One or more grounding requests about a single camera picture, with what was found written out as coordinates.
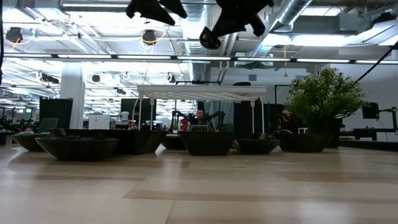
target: white canopy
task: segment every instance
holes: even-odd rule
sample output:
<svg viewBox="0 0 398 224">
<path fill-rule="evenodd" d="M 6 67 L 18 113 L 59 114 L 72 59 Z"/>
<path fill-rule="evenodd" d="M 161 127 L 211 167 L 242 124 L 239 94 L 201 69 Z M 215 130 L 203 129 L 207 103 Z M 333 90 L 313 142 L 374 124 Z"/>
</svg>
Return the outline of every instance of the white canopy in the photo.
<svg viewBox="0 0 398 224">
<path fill-rule="evenodd" d="M 139 85 L 139 94 L 150 99 L 256 101 L 267 93 L 266 87 Z"/>
</svg>

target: laptop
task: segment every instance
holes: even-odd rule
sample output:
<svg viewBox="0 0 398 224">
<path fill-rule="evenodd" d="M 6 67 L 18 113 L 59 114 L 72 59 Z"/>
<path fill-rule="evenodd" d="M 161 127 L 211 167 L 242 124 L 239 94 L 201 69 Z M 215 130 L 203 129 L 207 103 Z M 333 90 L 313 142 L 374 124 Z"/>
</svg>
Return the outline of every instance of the laptop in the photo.
<svg viewBox="0 0 398 224">
<path fill-rule="evenodd" d="M 208 132 L 209 127 L 207 125 L 191 125 L 189 131 Z"/>
</svg>

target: man sitting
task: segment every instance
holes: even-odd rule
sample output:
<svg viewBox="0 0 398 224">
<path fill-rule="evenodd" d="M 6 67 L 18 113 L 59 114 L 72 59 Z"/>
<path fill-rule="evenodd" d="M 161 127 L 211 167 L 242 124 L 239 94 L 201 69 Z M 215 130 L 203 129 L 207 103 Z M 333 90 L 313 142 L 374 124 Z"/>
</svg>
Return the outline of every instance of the man sitting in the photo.
<svg viewBox="0 0 398 224">
<path fill-rule="evenodd" d="M 205 111 L 202 109 L 199 109 L 197 111 L 197 118 L 194 121 L 192 121 L 190 125 L 207 125 L 209 131 L 211 132 L 215 131 L 211 121 L 206 120 Z"/>
</svg>

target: white column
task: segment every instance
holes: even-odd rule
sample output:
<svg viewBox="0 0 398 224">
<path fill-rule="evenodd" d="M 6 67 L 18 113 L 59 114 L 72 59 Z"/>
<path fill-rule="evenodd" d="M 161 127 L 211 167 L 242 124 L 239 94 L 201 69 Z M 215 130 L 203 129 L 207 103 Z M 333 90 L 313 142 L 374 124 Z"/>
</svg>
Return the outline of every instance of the white column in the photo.
<svg viewBox="0 0 398 224">
<path fill-rule="evenodd" d="M 60 98 L 73 99 L 70 129 L 83 128 L 86 76 L 83 74 L 82 66 L 82 63 L 64 62 L 62 68 Z"/>
</svg>

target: red object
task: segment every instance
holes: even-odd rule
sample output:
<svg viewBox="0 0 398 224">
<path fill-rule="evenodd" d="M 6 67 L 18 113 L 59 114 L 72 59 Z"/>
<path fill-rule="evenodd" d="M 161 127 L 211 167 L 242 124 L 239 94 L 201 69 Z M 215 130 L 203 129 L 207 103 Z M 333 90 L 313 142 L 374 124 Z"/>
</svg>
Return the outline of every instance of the red object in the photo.
<svg viewBox="0 0 398 224">
<path fill-rule="evenodd" d="M 181 130 L 182 131 L 187 131 L 189 125 L 188 125 L 188 120 L 187 119 L 182 119 L 181 120 Z"/>
</svg>

